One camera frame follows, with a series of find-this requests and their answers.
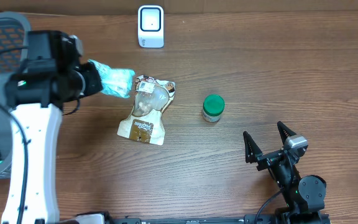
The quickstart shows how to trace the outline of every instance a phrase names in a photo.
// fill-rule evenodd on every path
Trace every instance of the blue wrapper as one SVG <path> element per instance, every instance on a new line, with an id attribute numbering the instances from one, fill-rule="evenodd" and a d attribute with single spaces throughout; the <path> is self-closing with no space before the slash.
<path id="1" fill-rule="evenodd" d="M 120 98 L 129 98 L 132 89 L 132 77 L 135 71 L 124 68 L 110 68 L 108 65 L 95 60 L 88 60 L 93 63 L 99 72 L 103 90 L 101 93 Z"/>

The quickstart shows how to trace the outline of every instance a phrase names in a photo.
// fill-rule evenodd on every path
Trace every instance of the wooden tabletop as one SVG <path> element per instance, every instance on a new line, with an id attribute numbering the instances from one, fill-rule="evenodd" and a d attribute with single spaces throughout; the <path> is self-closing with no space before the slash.
<path id="1" fill-rule="evenodd" d="M 358 11 L 166 15 L 165 46 L 142 49 L 137 16 L 29 16 L 33 30 L 82 39 L 86 55 L 137 75 L 174 81 L 162 116 L 163 146 L 117 136 L 131 98 L 97 94 L 65 116 L 57 146 L 61 218 L 109 210 L 114 217 L 240 217 L 277 190 L 246 164 L 242 132 L 264 152 L 282 146 L 276 122 L 309 140 L 296 165 L 327 182 L 332 223 L 358 223 Z M 222 119 L 203 100 L 220 94 Z M 75 106 L 69 103 L 66 110 Z M 0 180 L 0 217 L 9 180 Z M 282 197 L 265 212 L 285 206 Z"/>

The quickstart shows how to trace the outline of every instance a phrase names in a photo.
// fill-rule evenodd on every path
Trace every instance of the wall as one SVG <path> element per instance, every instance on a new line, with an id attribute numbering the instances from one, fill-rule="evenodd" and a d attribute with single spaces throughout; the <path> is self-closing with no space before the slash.
<path id="1" fill-rule="evenodd" d="M 0 0 L 0 11 L 66 15 L 136 14 L 144 4 L 165 13 L 358 10 L 358 0 Z"/>

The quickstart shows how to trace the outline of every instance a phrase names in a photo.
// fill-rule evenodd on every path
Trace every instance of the small jar with green lid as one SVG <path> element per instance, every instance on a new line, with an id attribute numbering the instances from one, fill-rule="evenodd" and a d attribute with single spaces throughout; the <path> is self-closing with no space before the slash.
<path id="1" fill-rule="evenodd" d="M 219 95 L 209 95 L 204 100 L 201 114 L 208 122 L 217 122 L 221 119 L 224 109 L 224 100 Z"/>

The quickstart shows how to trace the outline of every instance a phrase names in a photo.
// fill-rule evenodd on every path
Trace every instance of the white square device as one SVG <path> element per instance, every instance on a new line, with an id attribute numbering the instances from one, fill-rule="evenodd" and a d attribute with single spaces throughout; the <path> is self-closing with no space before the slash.
<path id="1" fill-rule="evenodd" d="M 164 46 L 164 10 L 160 6 L 146 5 L 137 11 L 137 36 L 145 48 Z"/>

